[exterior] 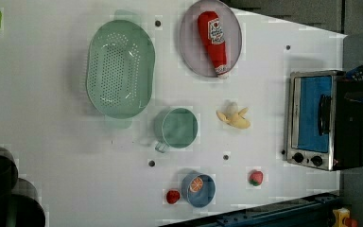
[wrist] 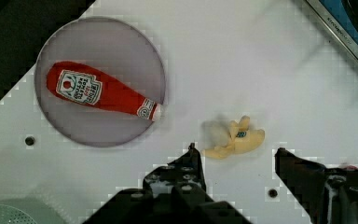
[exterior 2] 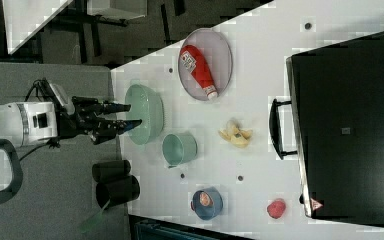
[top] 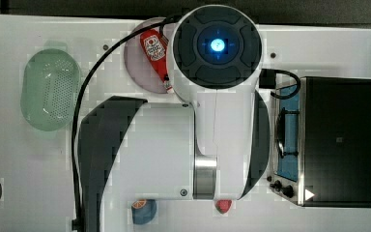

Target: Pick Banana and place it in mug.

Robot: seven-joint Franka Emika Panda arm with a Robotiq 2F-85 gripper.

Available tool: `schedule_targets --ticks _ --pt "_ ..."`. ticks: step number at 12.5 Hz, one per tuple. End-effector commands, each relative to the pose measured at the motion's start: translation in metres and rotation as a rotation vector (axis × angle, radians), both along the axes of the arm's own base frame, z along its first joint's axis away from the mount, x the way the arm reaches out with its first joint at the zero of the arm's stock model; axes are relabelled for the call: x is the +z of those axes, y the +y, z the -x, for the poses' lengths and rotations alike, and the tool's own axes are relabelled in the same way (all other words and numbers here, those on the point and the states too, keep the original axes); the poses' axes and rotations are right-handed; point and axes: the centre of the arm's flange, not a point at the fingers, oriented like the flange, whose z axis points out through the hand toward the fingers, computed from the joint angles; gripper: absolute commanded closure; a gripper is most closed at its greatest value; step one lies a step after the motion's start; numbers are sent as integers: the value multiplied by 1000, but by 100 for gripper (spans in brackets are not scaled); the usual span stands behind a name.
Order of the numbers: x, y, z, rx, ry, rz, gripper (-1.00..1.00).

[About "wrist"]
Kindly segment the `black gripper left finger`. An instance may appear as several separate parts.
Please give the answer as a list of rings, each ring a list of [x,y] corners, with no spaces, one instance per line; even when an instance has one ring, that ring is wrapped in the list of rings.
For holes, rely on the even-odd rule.
[[[178,184],[194,184],[206,190],[201,155],[194,143],[188,146],[184,155],[146,175],[143,189],[150,190],[154,197],[158,197],[159,194],[171,193]]]

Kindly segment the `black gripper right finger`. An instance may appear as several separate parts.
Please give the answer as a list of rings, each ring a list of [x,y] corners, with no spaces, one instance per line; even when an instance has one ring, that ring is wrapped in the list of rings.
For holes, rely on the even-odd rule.
[[[301,159],[284,147],[277,150],[274,160],[277,176],[310,218],[317,218],[324,197],[326,167],[318,162]]]

